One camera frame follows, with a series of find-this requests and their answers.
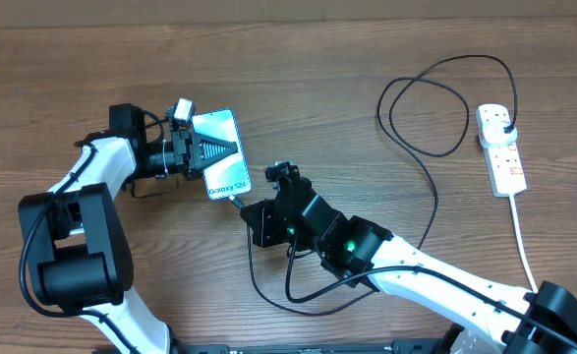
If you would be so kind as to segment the blue Galaxy smartphone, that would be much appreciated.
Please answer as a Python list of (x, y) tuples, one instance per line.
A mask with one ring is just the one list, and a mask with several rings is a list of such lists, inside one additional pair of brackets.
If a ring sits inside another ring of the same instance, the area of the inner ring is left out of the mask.
[(252, 182), (236, 117), (221, 109), (193, 117), (207, 195), (220, 200), (251, 191)]

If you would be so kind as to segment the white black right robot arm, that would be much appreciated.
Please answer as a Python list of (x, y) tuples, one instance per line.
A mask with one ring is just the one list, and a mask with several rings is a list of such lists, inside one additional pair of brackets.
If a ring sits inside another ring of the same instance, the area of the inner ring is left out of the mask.
[(495, 353), (577, 353), (577, 300), (544, 282), (537, 292), (439, 261), (359, 216), (346, 217), (296, 172), (269, 175), (277, 195), (244, 206), (255, 245), (313, 251), (336, 284), (363, 283), (418, 303), (469, 330)]

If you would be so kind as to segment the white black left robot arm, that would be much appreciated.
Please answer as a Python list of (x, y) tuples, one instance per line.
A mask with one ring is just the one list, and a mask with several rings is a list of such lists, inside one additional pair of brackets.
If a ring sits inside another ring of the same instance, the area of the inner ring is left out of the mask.
[(22, 198), (24, 239), (18, 280), (27, 304), (48, 318), (80, 317), (119, 353), (182, 353), (184, 345), (133, 285), (130, 246), (115, 207), (119, 192), (140, 179), (180, 174), (187, 180), (232, 156), (241, 141), (233, 117), (199, 115), (181, 99), (149, 140), (150, 112), (122, 103), (109, 108), (109, 127), (75, 143), (81, 156), (48, 191)]

